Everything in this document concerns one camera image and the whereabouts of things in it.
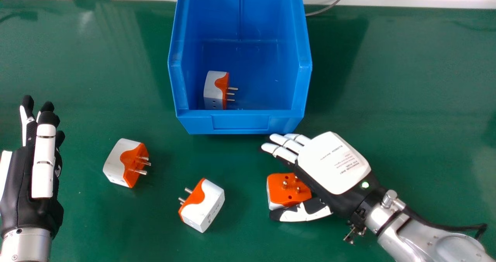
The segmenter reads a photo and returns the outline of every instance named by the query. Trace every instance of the blue storage container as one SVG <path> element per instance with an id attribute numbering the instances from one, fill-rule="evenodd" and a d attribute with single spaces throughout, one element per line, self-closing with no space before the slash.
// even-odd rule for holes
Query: blue storage container
<path id="1" fill-rule="evenodd" d="M 204 109 L 210 70 L 229 72 L 239 88 L 228 110 Z M 169 75 L 188 133 L 290 133 L 311 72 L 303 0 L 177 0 Z"/>

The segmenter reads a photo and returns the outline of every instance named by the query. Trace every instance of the power adapter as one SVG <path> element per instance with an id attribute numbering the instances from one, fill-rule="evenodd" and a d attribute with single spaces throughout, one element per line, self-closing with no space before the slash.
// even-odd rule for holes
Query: power adapter
<path id="1" fill-rule="evenodd" d="M 203 100 L 206 110 L 226 110 L 227 102 L 234 102 L 233 91 L 238 88 L 229 86 L 229 72 L 209 71 L 203 88 Z"/>
<path id="2" fill-rule="evenodd" d="M 294 173 L 275 173 L 267 177 L 269 209 L 291 207 L 312 198 L 312 191 Z"/>
<path id="3" fill-rule="evenodd" d="M 108 155 L 103 173 L 110 182 L 133 188 L 138 177 L 148 173 L 143 170 L 145 165 L 151 165 L 148 156 L 145 144 L 122 138 Z"/>
<path id="4" fill-rule="evenodd" d="M 224 190 L 203 178 L 195 189 L 185 188 L 184 191 L 189 193 L 189 196 L 186 200 L 179 197 L 179 216 L 184 223 L 203 233 L 224 204 Z"/>

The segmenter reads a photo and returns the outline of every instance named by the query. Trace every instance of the metal knob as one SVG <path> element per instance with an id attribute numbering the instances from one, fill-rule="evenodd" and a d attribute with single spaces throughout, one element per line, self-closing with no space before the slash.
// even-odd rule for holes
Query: metal knob
<path id="1" fill-rule="evenodd" d="M 398 193 L 394 190 L 388 190 L 386 194 L 384 194 L 384 197 L 382 198 L 382 207 L 385 209 L 389 209 L 391 205 L 393 204 L 393 201 L 398 198 Z"/>

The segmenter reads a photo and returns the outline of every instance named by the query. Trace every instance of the metal prong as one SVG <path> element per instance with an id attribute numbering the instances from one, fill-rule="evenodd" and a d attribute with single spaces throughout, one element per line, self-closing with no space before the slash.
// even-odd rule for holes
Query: metal prong
<path id="1" fill-rule="evenodd" d="M 142 174 L 144 176 L 146 176 L 148 174 L 148 171 L 147 170 L 132 170 L 133 172 L 136 172 L 138 174 Z"/>

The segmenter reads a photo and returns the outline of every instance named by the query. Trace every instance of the green table surface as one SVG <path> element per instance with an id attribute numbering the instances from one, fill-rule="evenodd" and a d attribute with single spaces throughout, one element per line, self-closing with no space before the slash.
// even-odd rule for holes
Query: green table surface
<path id="1" fill-rule="evenodd" d="M 64 224 L 52 261 L 392 261 L 345 220 L 268 218 L 266 177 L 286 172 L 264 136 L 190 136 L 175 117 L 167 55 L 175 4 L 0 1 L 0 149 L 20 146 L 18 105 L 55 103 L 67 138 Z M 387 188 L 441 224 L 489 224 L 496 255 L 496 12 L 335 7 L 308 19 L 313 57 L 296 133 L 339 133 Z M 134 189 L 102 167 L 119 138 L 152 167 Z M 203 177 L 225 189 L 204 234 L 177 197 Z"/>

